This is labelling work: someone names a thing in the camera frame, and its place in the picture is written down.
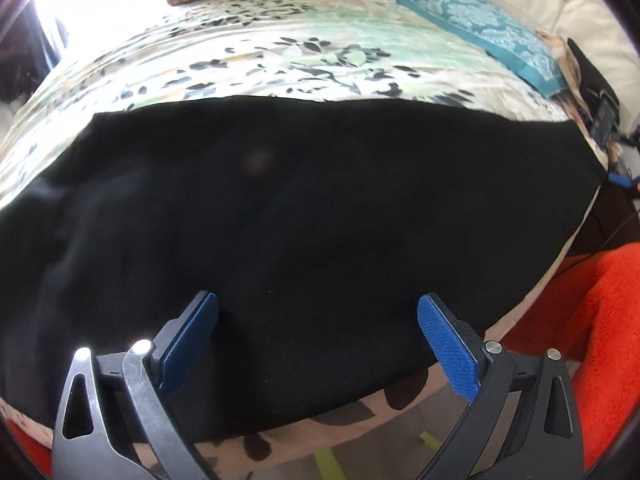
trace red fabric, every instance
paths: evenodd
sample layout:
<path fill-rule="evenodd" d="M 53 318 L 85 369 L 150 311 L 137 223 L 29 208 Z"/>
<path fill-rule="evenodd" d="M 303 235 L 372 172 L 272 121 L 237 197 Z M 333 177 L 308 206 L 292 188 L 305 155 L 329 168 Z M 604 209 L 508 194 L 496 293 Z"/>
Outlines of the red fabric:
<path fill-rule="evenodd" d="M 572 385 L 590 468 L 640 400 L 640 244 L 599 253 L 551 281 L 502 343 L 530 355 L 553 347 L 582 362 Z"/>
<path fill-rule="evenodd" d="M 14 434 L 15 439 L 22 446 L 22 449 L 31 457 L 33 463 L 38 466 L 46 476 L 51 476 L 51 450 L 33 440 L 13 421 L 8 420 L 6 424 Z"/>

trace floral bedsheet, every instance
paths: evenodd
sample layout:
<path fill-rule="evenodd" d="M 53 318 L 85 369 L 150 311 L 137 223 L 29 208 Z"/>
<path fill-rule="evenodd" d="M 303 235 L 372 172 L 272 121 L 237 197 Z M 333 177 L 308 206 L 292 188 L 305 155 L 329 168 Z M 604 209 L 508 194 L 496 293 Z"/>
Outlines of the floral bedsheet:
<path fill-rule="evenodd" d="M 0 208 L 96 112 L 235 94 L 401 98 L 565 121 L 485 53 L 392 0 L 207 0 L 100 56 L 58 66 L 0 146 Z"/>

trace black fabric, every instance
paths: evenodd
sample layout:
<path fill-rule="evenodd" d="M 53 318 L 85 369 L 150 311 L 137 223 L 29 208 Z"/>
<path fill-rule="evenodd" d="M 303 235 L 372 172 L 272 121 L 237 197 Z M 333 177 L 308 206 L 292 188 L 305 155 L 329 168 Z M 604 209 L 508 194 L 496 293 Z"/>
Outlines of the black fabric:
<path fill-rule="evenodd" d="M 0 211 L 0 396 L 51 427 L 78 347 L 123 351 L 205 289 L 189 437 L 319 415 L 434 362 L 422 294 L 479 333 L 517 305 L 604 176 L 571 122 L 404 100 L 96 115 Z"/>
<path fill-rule="evenodd" d="M 612 251 L 626 244 L 640 242 L 640 219 L 635 217 L 624 224 L 635 210 L 634 201 L 626 189 L 605 182 L 567 256 L 581 256 L 601 250 Z M 617 234 L 603 247 L 604 242 L 616 230 Z"/>
<path fill-rule="evenodd" d="M 591 116 L 595 117 L 597 115 L 598 106 L 600 105 L 600 93 L 605 91 L 609 96 L 613 99 L 616 106 L 620 106 L 620 101 L 618 96 L 613 91 L 613 88 L 607 82 L 605 77 L 600 73 L 600 71 L 595 67 L 595 65 L 589 61 L 589 59 L 584 55 L 584 52 L 580 49 L 580 47 L 575 43 L 574 40 L 569 38 L 567 40 L 569 48 L 571 52 L 574 54 L 578 65 L 580 66 L 580 95 L 587 103 L 589 107 L 589 111 L 591 112 Z M 620 122 L 620 112 L 616 110 L 617 120 L 616 122 Z"/>

